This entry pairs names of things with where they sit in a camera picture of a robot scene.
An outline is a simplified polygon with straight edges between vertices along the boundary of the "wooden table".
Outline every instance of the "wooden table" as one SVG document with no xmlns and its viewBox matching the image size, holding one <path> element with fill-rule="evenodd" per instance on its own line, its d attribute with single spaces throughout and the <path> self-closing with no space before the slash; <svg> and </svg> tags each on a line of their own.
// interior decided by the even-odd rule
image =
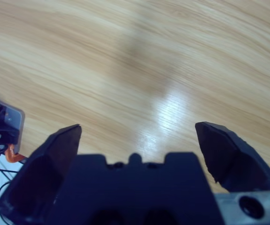
<svg viewBox="0 0 270 225">
<path fill-rule="evenodd" d="M 79 153 L 202 158 L 194 124 L 227 126 L 270 165 L 270 0 L 0 0 L 0 99 L 21 153 L 79 123 Z"/>
</svg>

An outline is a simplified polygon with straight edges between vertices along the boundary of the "white surface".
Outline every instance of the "white surface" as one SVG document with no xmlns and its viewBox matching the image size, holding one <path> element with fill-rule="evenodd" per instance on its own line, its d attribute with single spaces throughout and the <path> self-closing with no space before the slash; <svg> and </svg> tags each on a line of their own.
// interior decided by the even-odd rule
<svg viewBox="0 0 270 225">
<path fill-rule="evenodd" d="M 4 169 L 4 170 L 14 170 L 14 171 L 19 171 L 20 168 L 22 167 L 23 165 L 21 163 L 9 163 L 6 159 L 5 159 L 5 156 L 4 155 L 1 155 L 0 156 L 0 169 Z M 14 176 L 15 176 L 15 173 L 9 173 L 9 172 L 5 172 L 5 174 L 10 178 L 12 179 Z M 0 172 L 0 187 L 5 183 L 7 182 L 8 179 Z M 1 193 L 0 193 L 0 196 L 1 194 L 3 193 L 3 191 L 7 189 L 7 186 L 5 186 Z M 5 223 L 2 221 L 2 219 L 0 218 L 0 225 L 4 225 Z"/>
</svg>

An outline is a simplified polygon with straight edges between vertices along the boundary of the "wood grain surface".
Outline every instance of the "wood grain surface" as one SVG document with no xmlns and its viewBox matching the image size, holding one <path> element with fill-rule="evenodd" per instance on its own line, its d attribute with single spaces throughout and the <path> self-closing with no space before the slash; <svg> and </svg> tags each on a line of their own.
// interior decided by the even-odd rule
<svg viewBox="0 0 270 225">
<path fill-rule="evenodd" d="M 80 153 L 162 162 L 194 124 L 227 126 L 270 165 L 270 0 L 0 0 L 0 99 L 21 153 L 79 123 Z"/>
</svg>

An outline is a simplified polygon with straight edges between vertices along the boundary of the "metal plate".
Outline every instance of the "metal plate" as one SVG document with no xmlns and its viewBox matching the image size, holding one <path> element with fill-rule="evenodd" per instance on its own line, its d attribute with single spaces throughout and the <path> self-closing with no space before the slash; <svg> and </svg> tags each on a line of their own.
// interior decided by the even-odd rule
<svg viewBox="0 0 270 225">
<path fill-rule="evenodd" d="M 255 219 L 244 213 L 239 205 L 243 196 L 256 199 L 263 206 L 262 218 Z M 270 225 L 270 191 L 216 194 L 215 198 L 226 225 Z"/>
<path fill-rule="evenodd" d="M 18 129 L 20 132 L 19 138 L 18 138 L 18 144 L 15 145 L 15 149 L 14 149 L 14 152 L 18 153 L 20 150 L 22 130 L 24 126 L 24 118 L 25 118 L 24 112 L 2 101 L 0 101 L 0 104 L 4 105 L 7 108 L 4 122 L 9 126 Z"/>
</svg>

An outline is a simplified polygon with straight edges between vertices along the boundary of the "screw hole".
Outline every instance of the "screw hole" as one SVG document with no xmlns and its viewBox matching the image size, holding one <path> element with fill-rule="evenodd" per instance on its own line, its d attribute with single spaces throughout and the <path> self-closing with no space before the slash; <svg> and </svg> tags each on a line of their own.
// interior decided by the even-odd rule
<svg viewBox="0 0 270 225">
<path fill-rule="evenodd" d="M 245 214 L 252 218 L 261 219 L 264 216 L 264 208 L 255 198 L 243 196 L 239 200 L 239 206 Z"/>
</svg>

